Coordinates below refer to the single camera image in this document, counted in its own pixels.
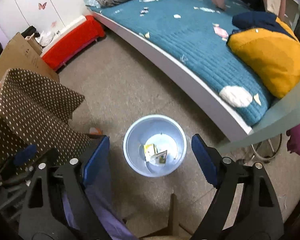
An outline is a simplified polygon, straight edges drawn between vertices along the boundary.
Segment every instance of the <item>quilted mattress cover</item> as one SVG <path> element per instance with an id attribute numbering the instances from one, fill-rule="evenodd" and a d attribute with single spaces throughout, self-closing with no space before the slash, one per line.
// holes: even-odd
<path id="1" fill-rule="evenodd" d="M 248 11 L 238 0 L 226 0 L 226 10 L 211 0 L 132 0 L 92 11 L 115 21 L 171 54 L 231 105 L 249 125 L 255 125 L 274 97 L 254 71 L 226 46 L 214 27 L 236 29 L 232 17 Z"/>

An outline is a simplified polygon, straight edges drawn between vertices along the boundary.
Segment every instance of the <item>bed frame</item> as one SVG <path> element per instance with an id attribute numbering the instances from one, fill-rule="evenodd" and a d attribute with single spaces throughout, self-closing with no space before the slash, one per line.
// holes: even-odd
<path id="1" fill-rule="evenodd" d="M 226 138 L 217 146 L 220 153 L 272 138 L 300 123 L 300 82 L 276 101 L 253 127 L 205 82 L 170 54 L 102 14 L 90 11 L 121 38 L 135 47 L 173 80 L 212 119 Z"/>

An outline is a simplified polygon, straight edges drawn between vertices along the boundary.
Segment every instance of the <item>cardboard box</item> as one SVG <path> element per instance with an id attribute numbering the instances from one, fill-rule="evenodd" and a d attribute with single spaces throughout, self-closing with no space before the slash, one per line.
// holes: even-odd
<path id="1" fill-rule="evenodd" d="M 28 40 L 28 43 L 30 46 L 34 49 L 34 51 L 40 56 L 42 53 L 42 47 L 41 45 L 36 41 L 34 37 L 32 37 L 30 40 Z"/>
<path id="2" fill-rule="evenodd" d="M 59 82 L 59 76 L 45 63 L 20 33 L 7 44 L 0 55 L 0 80 L 9 68 L 22 68 Z"/>

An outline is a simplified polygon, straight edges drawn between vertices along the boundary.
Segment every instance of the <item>metal bolt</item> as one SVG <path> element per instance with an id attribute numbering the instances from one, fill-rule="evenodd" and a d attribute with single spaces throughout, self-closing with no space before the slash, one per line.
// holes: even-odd
<path id="1" fill-rule="evenodd" d="M 75 164 L 78 163 L 78 161 L 79 160 L 77 158 L 73 158 L 73 159 L 70 160 L 70 164 L 75 165 Z"/>
<path id="2" fill-rule="evenodd" d="M 255 163 L 255 166 L 257 169 L 262 169 L 263 167 L 261 163 Z"/>
<path id="3" fill-rule="evenodd" d="M 232 160 L 231 160 L 229 157 L 224 157 L 224 158 L 222 159 L 222 161 L 223 161 L 225 164 L 230 164 Z"/>
<path id="4" fill-rule="evenodd" d="M 45 164 L 45 163 L 40 163 L 39 166 L 38 166 L 38 168 L 39 168 L 40 170 L 43 170 L 45 167 L 46 167 L 46 164 Z"/>

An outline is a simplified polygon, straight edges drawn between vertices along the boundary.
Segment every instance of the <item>butterfly sticker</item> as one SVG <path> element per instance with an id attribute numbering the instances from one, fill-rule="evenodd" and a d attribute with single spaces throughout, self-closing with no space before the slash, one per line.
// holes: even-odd
<path id="1" fill-rule="evenodd" d="M 44 4 L 39 3 L 39 10 L 44 10 L 46 8 L 47 2 L 45 2 Z"/>

